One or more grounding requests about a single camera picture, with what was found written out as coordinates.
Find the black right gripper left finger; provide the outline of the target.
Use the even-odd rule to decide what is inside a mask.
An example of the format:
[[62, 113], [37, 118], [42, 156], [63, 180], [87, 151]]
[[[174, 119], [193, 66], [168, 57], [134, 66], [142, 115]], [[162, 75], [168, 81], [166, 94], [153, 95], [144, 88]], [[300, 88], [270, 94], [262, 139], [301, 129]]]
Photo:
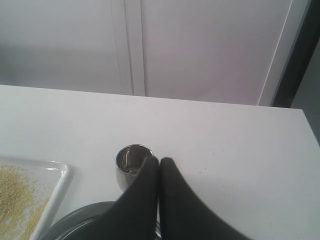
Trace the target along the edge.
[[84, 232], [86, 240], [153, 240], [158, 208], [159, 160], [147, 157], [133, 183]]

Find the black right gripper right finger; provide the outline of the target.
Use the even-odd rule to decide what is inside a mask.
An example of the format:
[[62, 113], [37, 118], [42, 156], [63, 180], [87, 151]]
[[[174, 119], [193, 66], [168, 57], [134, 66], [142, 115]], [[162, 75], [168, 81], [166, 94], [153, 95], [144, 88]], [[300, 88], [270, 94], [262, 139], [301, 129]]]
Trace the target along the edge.
[[160, 161], [159, 216], [163, 240], [247, 240], [194, 193], [174, 160]]

